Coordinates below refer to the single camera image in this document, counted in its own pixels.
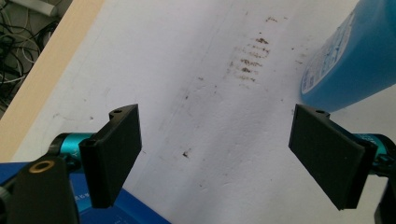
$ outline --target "bottle label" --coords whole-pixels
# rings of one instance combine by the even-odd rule
[[[317,86],[340,60],[347,47],[353,19],[354,12],[352,12],[341,26],[337,28],[335,33],[326,41],[306,67],[301,84],[302,94],[308,93]]]

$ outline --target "cable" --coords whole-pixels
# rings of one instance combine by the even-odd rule
[[[29,75],[36,59],[57,28],[59,19],[48,23],[38,32],[33,32],[33,14],[29,9],[26,9],[26,20],[19,26],[12,23],[13,17],[10,16],[13,14],[4,10],[8,6],[7,1],[0,5],[0,107],[4,110]]]

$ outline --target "brown stain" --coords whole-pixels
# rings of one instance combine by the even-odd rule
[[[277,22],[277,20],[274,17],[268,17],[267,20],[265,20],[266,22],[268,21],[274,21]]]
[[[241,63],[244,63],[247,66],[259,66],[259,67],[262,67],[262,64],[251,62],[248,59],[241,59]]]
[[[242,68],[241,71],[242,72],[246,72],[246,73],[251,73],[251,71],[248,68],[246,68],[246,67]]]
[[[242,79],[242,80],[249,80],[249,81],[252,81],[252,82],[256,81],[256,79],[253,78],[253,77],[240,76],[239,78]]]
[[[269,42],[264,38],[256,38],[256,41],[262,44],[269,44]]]
[[[248,46],[250,46],[250,47],[252,47],[253,49],[260,49],[260,50],[262,50],[262,51],[268,51],[269,49],[267,49],[267,48],[261,48],[261,47],[259,47],[259,46],[256,46],[256,45],[248,45]]]
[[[248,55],[250,55],[250,56],[252,56],[252,57],[255,57],[255,58],[257,58],[257,59],[262,59],[262,58],[266,58],[266,57],[268,57],[268,54],[269,54],[269,50],[268,51],[265,51],[265,55],[261,55],[260,53],[258,53],[258,52],[254,52],[254,51],[251,51],[251,52],[249,52],[248,53]]]

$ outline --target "teal joint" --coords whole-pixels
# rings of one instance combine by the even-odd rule
[[[76,159],[81,162],[81,154],[79,152],[78,144],[87,138],[90,138],[93,133],[70,133],[64,139],[64,142],[61,146],[61,154],[68,154],[73,159]]]
[[[387,148],[385,147],[384,143],[381,140],[379,140],[379,138],[375,137],[375,135],[370,133],[355,133],[355,136],[359,137],[360,139],[369,141],[378,147],[375,154],[376,158],[381,154],[382,155],[388,154]]]

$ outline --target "white table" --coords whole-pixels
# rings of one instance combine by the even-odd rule
[[[124,187],[171,222],[374,223],[386,179],[339,212],[288,149],[304,67],[356,2],[75,1],[0,122],[1,159],[33,160],[58,133],[96,132],[139,104]],[[395,94],[332,120],[396,139]]]

